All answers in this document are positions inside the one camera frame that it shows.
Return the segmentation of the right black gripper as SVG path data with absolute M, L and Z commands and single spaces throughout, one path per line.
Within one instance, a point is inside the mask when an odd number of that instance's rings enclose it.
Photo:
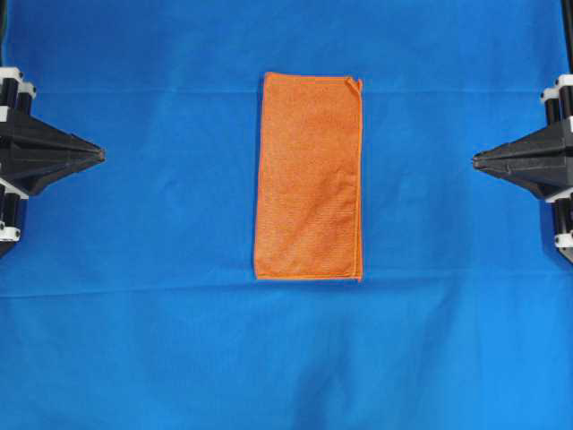
M 572 263 L 572 74 L 560 75 L 543 91 L 547 126 L 472 158 L 474 168 L 531 192 L 552 207 L 553 243 Z M 519 165 L 525 159 L 560 157 L 563 167 Z

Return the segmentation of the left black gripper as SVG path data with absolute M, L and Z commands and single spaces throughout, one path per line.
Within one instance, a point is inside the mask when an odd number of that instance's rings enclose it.
M 71 174 L 97 166 L 105 160 L 99 146 L 72 133 L 44 123 L 30 113 L 37 90 L 26 82 L 18 67 L 1 67 L 1 256 L 21 241 L 30 196 Z M 9 162 L 12 143 L 24 148 L 88 153 L 77 159 Z

